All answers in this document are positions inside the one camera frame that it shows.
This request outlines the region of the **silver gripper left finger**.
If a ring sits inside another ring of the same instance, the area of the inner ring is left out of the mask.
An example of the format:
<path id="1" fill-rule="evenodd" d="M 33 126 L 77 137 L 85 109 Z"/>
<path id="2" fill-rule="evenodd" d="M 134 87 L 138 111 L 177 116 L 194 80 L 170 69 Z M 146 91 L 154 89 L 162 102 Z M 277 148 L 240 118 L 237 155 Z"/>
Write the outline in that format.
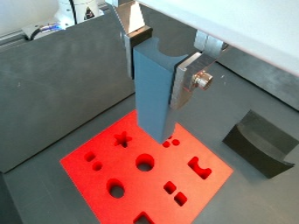
<path id="1" fill-rule="evenodd" d="M 153 37 L 154 29 L 145 25 L 139 29 L 130 31 L 127 27 L 122 28 L 122 38 L 126 47 L 127 74 L 131 79 L 135 78 L 134 48 Z"/>

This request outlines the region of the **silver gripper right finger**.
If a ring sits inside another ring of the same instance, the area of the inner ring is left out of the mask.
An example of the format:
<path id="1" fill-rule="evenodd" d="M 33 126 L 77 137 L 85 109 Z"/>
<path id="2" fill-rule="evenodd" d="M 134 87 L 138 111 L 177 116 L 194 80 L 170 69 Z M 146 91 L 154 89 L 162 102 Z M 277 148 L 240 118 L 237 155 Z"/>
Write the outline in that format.
<path id="1" fill-rule="evenodd" d="M 170 106 L 180 109 L 192 99 L 196 88 L 206 90 L 212 86 L 213 75 L 209 68 L 226 51 L 229 45 L 204 31 L 197 31 L 193 53 L 177 66 Z"/>

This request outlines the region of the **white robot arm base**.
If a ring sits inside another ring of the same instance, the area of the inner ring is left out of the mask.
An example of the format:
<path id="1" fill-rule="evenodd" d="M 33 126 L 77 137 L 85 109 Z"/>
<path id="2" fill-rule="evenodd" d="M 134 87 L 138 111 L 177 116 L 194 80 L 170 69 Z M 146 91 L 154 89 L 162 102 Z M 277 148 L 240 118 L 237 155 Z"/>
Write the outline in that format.
<path id="1" fill-rule="evenodd" d="M 59 9 L 53 18 L 23 28 L 27 40 L 35 40 L 46 34 L 66 30 L 105 14 L 99 0 L 57 0 Z"/>

